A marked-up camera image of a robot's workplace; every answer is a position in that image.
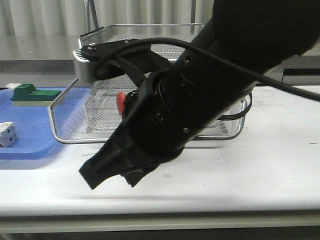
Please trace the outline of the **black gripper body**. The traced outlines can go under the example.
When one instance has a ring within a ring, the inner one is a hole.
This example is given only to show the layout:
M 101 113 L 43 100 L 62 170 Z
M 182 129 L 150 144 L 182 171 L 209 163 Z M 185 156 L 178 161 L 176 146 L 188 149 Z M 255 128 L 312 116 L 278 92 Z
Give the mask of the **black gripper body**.
M 91 189 L 120 175 L 134 187 L 160 164 L 177 158 L 185 147 L 179 123 L 160 94 L 165 71 L 149 75 L 131 110 L 102 148 L 79 169 Z

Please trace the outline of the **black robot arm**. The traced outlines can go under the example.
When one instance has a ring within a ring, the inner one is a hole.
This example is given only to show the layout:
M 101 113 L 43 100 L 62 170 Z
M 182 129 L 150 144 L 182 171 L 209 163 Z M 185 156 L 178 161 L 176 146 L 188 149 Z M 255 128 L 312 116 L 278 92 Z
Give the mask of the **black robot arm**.
M 256 82 L 318 101 L 317 93 L 265 76 L 320 37 L 317 0 L 216 0 L 192 42 L 166 37 L 91 44 L 81 53 L 95 80 L 128 75 L 136 90 L 117 95 L 122 121 L 79 172 L 91 189 L 123 176 L 135 186 L 251 94 Z

